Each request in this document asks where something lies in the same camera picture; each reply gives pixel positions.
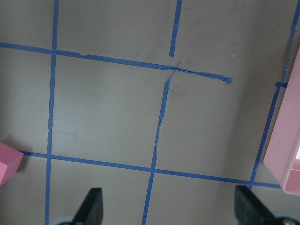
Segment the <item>pink container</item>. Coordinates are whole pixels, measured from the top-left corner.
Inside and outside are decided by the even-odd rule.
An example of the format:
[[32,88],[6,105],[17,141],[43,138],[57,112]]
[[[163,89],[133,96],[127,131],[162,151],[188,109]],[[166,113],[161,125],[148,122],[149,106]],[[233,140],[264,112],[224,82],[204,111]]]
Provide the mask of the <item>pink container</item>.
[[263,163],[288,194],[300,195],[300,51]]
[[0,143],[0,186],[17,171],[23,153]]

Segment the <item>blue painter's tape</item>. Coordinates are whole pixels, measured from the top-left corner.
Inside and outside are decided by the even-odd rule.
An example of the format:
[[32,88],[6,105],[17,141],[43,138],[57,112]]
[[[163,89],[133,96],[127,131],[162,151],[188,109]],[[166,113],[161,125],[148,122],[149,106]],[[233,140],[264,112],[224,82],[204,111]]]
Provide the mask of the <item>blue painter's tape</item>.
[[111,63],[116,63],[116,64],[136,66],[136,67],[145,67],[145,68],[161,69],[161,70],[170,69],[170,66],[166,66],[166,65],[159,65],[159,64],[154,64],[154,63],[139,62],[139,61],[132,61],[132,60],[123,60],[123,59],[117,59],[117,58],[111,58],[111,57],[99,56],[99,55],[81,55],[80,53],[77,53],[77,52],[68,52],[68,51],[57,50],[57,54],[63,55],[63,56],[68,56],[68,57],[75,57],[75,58],[81,58],[81,59],[87,59],[87,60],[96,60],[96,61],[102,61],[102,62],[111,62]]
[[231,83],[233,81],[233,79],[230,78],[230,77],[225,77],[225,76],[218,75],[218,74],[211,74],[211,73],[204,73],[204,72],[194,72],[192,70],[182,69],[182,68],[178,68],[178,70],[182,71],[184,73],[188,73],[188,74],[196,74],[196,75],[199,75],[199,76],[205,76],[205,77],[212,78],[212,79],[219,79],[219,80],[225,81],[227,83]]
[[[26,46],[26,45],[0,43],[0,47],[9,48],[9,49],[17,49],[17,50],[22,50],[22,51],[29,51],[29,52],[36,52],[36,53],[62,55],[62,56],[80,58],[80,59],[96,60],[96,61],[102,61],[102,62],[110,62],[110,63],[116,63],[116,64],[122,64],[122,65],[151,68],[151,69],[161,69],[161,70],[176,69],[176,67],[174,67],[174,66],[160,65],[160,64],[148,63],[148,62],[139,62],[139,61],[133,61],[133,60],[116,59],[116,58],[110,58],[110,57],[99,56],[99,55],[81,55],[80,53],[77,53],[77,52],[68,52],[68,51],[62,51],[62,50],[56,50],[56,49],[49,50],[49,49],[36,48],[36,47],[31,47],[31,46]],[[188,73],[188,74],[195,74],[195,75],[205,76],[205,77],[212,78],[212,79],[219,79],[219,80],[225,81],[227,83],[232,82],[232,78],[225,77],[225,76],[218,75],[218,74],[196,72],[196,71],[192,71],[189,69],[183,69],[183,68],[177,68],[177,70],[184,72],[184,73]]]
[[286,56],[286,60],[285,60],[285,71],[284,71],[284,74],[283,74],[282,82],[285,82],[286,77],[287,77],[287,70],[289,68],[289,63],[290,63],[289,62],[290,52],[291,52],[295,32],[296,32],[296,29],[297,29],[299,14],[300,14],[300,0],[298,0],[298,2],[297,2],[294,18],[292,20],[292,32],[291,32],[290,43],[289,43],[289,47],[288,47],[288,50],[287,50],[287,56]]
[[16,45],[16,44],[9,44],[9,43],[3,43],[0,42],[1,48],[9,48],[9,49],[16,49],[16,50],[23,50],[28,52],[35,52],[35,53],[44,53],[44,54],[51,54],[50,49],[46,48],[37,48],[37,47],[31,47],[26,45]]
[[261,143],[259,145],[259,149],[258,149],[258,152],[257,152],[257,155],[256,155],[253,170],[252,170],[252,173],[251,173],[251,178],[250,178],[250,183],[249,183],[249,188],[250,189],[252,189],[252,187],[253,187],[255,176],[256,176],[256,173],[257,173],[257,168],[259,166],[259,162],[260,162],[261,157],[262,157],[263,148],[264,148],[264,145],[266,143],[266,139],[267,139],[268,131],[269,131],[270,124],[271,124],[271,121],[272,121],[272,117],[273,117],[273,114],[274,114],[274,110],[275,110],[276,102],[277,102],[277,99],[278,99],[279,89],[280,89],[281,83],[278,83],[276,86],[277,86],[277,90],[275,91],[273,99],[272,99],[269,114],[268,114],[268,117],[267,117],[267,122],[266,122],[264,130],[263,130]]
[[26,156],[33,156],[33,157],[39,157],[39,158],[48,158],[47,154],[43,154],[43,153],[35,153],[35,152],[29,152],[29,151],[20,151],[21,153],[23,153]]
[[50,182],[51,182],[51,159],[47,158],[46,190],[45,190],[45,225],[49,224]]
[[173,74],[165,82],[165,86],[164,86],[164,92],[163,92],[163,97],[162,97],[162,102],[161,102],[161,107],[160,107],[158,126],[157,126],[156,138],[155,138],[155,143],[154,143],[154,151],[153,151],[152,163],[151,163],[152,171],[151,171],[151,175],[150,175],[150,179],[149,179],[149,183],[148,183],[148,189],[147,189],[145,206],[144,206],[144,213],[143,213],[143,217],[142,217],[142,225],[146,225],[146,221],[147,221],[147,215],[148,215],[149,203],[150,203],[150,198],[151,198],[154,174],[156,172],[155,167],[156,167],[156,160],[157,160],[157,147],[158,147],[158,141],[159,141],[160,127],[161,127],[161,124],[163,122],[164,115],[165,115],[165,108],[167,105],[171,77],[174,75],[176,70],[177,70],[177,67],[174,69]]
[[49,117],[48,117],[48,146],[47,146],[48,158],[47,158],[47,165],[46,165],[45,225],[49,225],[50,183],[51,183],[51,157],[50,156],[52,153],[52,127],[53,127],[53,109],[54,109],[58,13],[59,13],[59,0],[54,0],[53,28],[52,28],[51,75],[50,75],[50,98],[49,98]]
[[253,186],[281,189],[279,184],[269,184],[269,183],[262,183],[262,182],[254,182]]
[[177,37],[178,27],[179,27],[181,5],[182,5],[182,0],[177,0],[174,25],[173,25],[173,33],[172,33],[171,46],[170,46],[170,53],[169,53],[169,55],[173,58],[174,58],[174,54],[175,54],[176,37]]
[[184,73],[205,76],[205,77],[212,78],[212,79],[219,79],[219,80],[225,81],[227,83],[231,83],[233,80],[230,77],[225,77],[225,76],[218,75],[218,74],[195,72],[195,71],[192,71],[189,69],[177,68],[175,66],[160,65],[160,64],[155,64],[155,63],[123,60],[123,59],[116,59],[116,58],[110,58],[110,57],[99,56],[99,55],[81,55],[80,53],[77,53],[77,52],[68,52],[68,51],[61,51],[61,50],[57,50],[56,54],[68,56],[68,57],[74,57],[74,58],[117,63],[117,64],[129,65],[129,66],[136,66],[136,67],[145,67],[145,68],[161,69],[161,70],[171,70],[171,69],[175,70],[176,69],[176,70],[184,72]]
[[279,89],[279,88],[286,88],[287,87],[287,83],[282,83],[282,82],[278,82],[276,84],[276,87]]
[[65,156],[54,156],[54,155],[52,155],[51,158],[57,159],[57,160],[62,160],[62,161],[75,162],[75,163],[83,163],[83,164],[90,164],[90,165],[102,165],[102,166],[109,166],[109,167],[122,168],[122,169],[128,169],[128,170],[151,172],[151,168],[135,166],[135,165],[109,163],[109,162],[102,162],[102,161],[96,161],[96,160],[65,157]]
[[154,172],[151,172],[151,175],[150,175],[150,178],[149,178],[149,183],[148,183],[148,188],[147,188],[146,199],[145,199],[144,212],[143,212],[143,215],[142,215],[142,225],[146,225],[146,221],[147,221],[147,215],[148,215],[148,210],[149,210],[153,180],[154,180]]
[[52,49],[57,49],[57,29],[58,29],[58,13],[59,13],[59,0],[54,0],[53,9],[53,28],[52,28]]
[[231,179],[231,178],[224,178],[224,177],[215,177],[215,176],[208,176],[208,175],[201,175],[201,174],[187,173],[187,172],[178,172],[178,171],[157,169],[156,173],[181,176],[181,177],[197,178],[197,179],[203,179],[203,180],[215,180],[215,181],[234,183],[234,184],[244,184],[244,185],[249,184],[248,180],[238,180],[238,179]]

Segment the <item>grid square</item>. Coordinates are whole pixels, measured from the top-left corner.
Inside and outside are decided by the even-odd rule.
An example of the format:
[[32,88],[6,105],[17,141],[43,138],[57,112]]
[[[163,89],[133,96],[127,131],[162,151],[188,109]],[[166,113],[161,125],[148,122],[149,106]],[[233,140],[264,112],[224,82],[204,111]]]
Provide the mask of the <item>grid square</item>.
[[182,67],[230,77],[255,73],[253,62],[263,76],[282,75],[296,5],[295,0],[184,0],[175,58],[182,59]]
[[102,225],[140,225],[150,173],[52,160],[50,222],[74,215],[90,188],[102,188]]
[[0,142],[47,152],[51,56],[0,49]]
[[53,0],[1,0],[0,42],[51,48]]
[[57,57],[52,153],[150,167],[170,73]]
[[288,195],[281,189],[253,187],[253,193],[277,216],[300,220],[300,196]]
[[168,63],[176,0],[64,0],[58,49]]
[[228,85],[176,72],[161,127],[157,168],[249,180],[275,91],[267,84],[278,77],[247,85],[243,93],[241,77]]
[[1,224],[44,224],[46,159],[24,156],[18,172],[1,186]]
[[234,184],[157,174],[147,225],[237,224]]

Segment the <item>tape line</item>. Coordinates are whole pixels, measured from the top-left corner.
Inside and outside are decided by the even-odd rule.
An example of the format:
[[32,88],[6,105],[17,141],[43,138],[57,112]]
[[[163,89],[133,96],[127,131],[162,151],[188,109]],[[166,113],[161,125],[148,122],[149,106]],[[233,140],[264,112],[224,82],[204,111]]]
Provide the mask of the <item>tape line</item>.
[[[133,60],[123,60],[123,59],[117,59],[117,58],[111,58],[111,57],[99,56],[99,55],[81,55],[80,53],[77,53],[77,52],[68,52],[68,51],[62,51],[62,50],[49,50],[49,49],[30,47],[30,46],[25,46],[25,45],[0,43],[0,47],[29,51],[29,52],[36,52],[36,53],[61,55],[61,56],[87,59],[87,60],[110,62],[110,63],[116,63],[116,64],[122,64],[122,65],[136,66],[136,67],[160,69],[160,70],[172,70],[172,69],[176,68],[174,66],[160,65],[160,64],[155,64],[155,63],[139,62],[139,61],[133,61]],[[227,83],[232,82],[232,78],[225,77],[225,76],[218,75],[218,74],[196,72],[196,71],[192,71],[192,70],[184,69],[184,68],[178,68],[177,70],[184,72],[184,73],[188,73],[188,74],[195,74],[195,75],[205,76],[205,77],[212,78],[212,79],[219,79],[219,80],[225,81]]]
[[174,72],[167,79],[167,81],[165,82],[165,85],[164,85],[164,91],[163,91],[163,97],[162,97],[162,102],[161,102],[161,107],[160,107],[160,113],[159,113],[159,119],[158,119],[158,125],[157,125],[157,131],[156,131],[156,137],[155,137],[155,143],[154,143],[154,150],[153,150],[153,156],[152,156],[152,163],[151,163],[152,171],[151,171],[151,174],[150,174],[150,179],[149,179],[148,188],[147,188],[144,212],[143,212],[143,217],[142,217],[142,225],[146,225],[146,221],[147,221],[147,215],[148,215],[148,209],[149,209],[149,204],[150,204],[152,186],[153,186],[153,181],[154,181],[154,174],[156,172],[155,167],[156,167],[156,160],[157,160],[157,147],[158,147],[158,141],[159,141],[159,134],[160,134],[161,124],[163,122],[164,115],[165,115],[165,108],[166,108],[166,104],[167,104],[170,81],[171,81],[171,78],[172,78],[172,76],[174,75],[174,73],[177,69],[178,69],[178,67],[176,66],[174,68]]
[[56,67],[56,47],[57,47],[57,27],[58,27],[59,0],[54,1],[53,28],[52,28],[52,55],[51,55],[51,76],[50,76],[50,97],[49,97],[49,117],[48,117],[48,146],[46,164],[46,188],[45,188],[45,225],[49,225],[50,206],[50,182],[51,182],[51,153],[52,153],[52,127],[55,89],[55,67]]
[[47,154],[43,153],[35,153],[35,152],[30,152],[30,151],[20,151],[26,156],[32,156],[32,157],[38,157],[38,158],[48,158]]
[[234,183],[234,184],[244,184],[244,185],[249,184],[248,180],[237,180],[237,179],[230,179],[230,178],[224,178],[224,177],[215,177],[215,176],[208,176],[208,175],[200,175],[200,174],[187,173],[187,172],[177,172],[177,171],[157,169],[156,173],[168,174],[168,175],[174,175],[174,176],[181,176],[181,177],[197,178],[197,179],[203,179],[203,180],[215,180],[215,181],[228,182],[228,183]]
[[277,188],[281,189],[279,184],[269,184],[269,183],[263,183],[263,182],[254,182],[254,186],[259,186],[259,187],[266,187],[266,188]]
[[297,2],[294,18],[292,20],[292,32],[291,32],[290,43],[289,43],[289,47],[288,47],[288,50],[287,50],[287,56],[286,56],[286,60],[285,60],[285,71],[284,71],[284,74],[283,74],[282,82],[285,82],[286,77],[287,77],[287,70],[289,68],[289,63],[290,63],[289,62],[290,52],[291,52],[291,48],[292,48],[292,44],[293,44],[293,39],[294,39],[294,36],[295,36],[295,33],[296,33],[296,29],[297,29],[299,14],[300,14],[300,0],[298,0],[298,2]]
[[109,163],[109,162],[102,162],[102,161],[82,159],[82,158],[65,157],[65,156],[52,155],[51,157],[52,157],[52,159],[68,161],[68,162],[83,163],[83,164],[90,164],[90,165],[102,165],[102,166],[108,166],[108,167],[114,167],[114,168],[151,172],[151,168],[136,166],[136,165]]
[[169,55],[173,58],[174,58],[174,54],[175,54],[176,37],[177,37],[178,27],[179,27],[181,5],[182,5],[182,0],[177,0],[174,25],[173,25],[173,33],[172,33],[171,46],[170,46],[170,52],[169,52]]
[[253,170],[252,170],[252,173],[251,173],[251,178],[250,178],[250,183],[249,183],[249,188],[250,189],[252,189],[252,187],[253,187],[255,176],[256,176],[256,173],[257,173],[257,168],[259,166],[259,162],[260,162],[261,157],[262,157],[263,148],[264,148],[264,145],[266,143],[268,131],[269,131],[269,128],[270,128],[270,124],[272,122],[272,117],[273,117],[276,102],[277,102],[277,99],[278,99],[279,90],[280,90],[281,87],[286,87],[286,86],[287,86],[286,83],[281,83],[280,82],[280,83],[276,84],[277,89],[276,89],[276,91],[274,93],[274,96],[273,96],[273,99],[272,99],[269,114],[268,114],[267,121],[266,121],[264,130],[263,130],[263,134],[262,134],[261,143],[259,145],[258,152],[257,152],[257,155],[256,155],[256,159],[255,159],[255,163],[254,163]]

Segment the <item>floor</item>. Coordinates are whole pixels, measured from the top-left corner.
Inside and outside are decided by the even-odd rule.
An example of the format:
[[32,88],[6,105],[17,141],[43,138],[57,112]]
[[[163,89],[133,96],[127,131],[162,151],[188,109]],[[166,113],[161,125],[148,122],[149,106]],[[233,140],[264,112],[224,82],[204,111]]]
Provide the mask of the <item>floor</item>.
[[103,225],[236,225],[236,184],[300,220],[300,197],[261,163],[299,9],[2,0],[0,142],[25,156],[0,188],[1,224],[54,224],[102,187]]

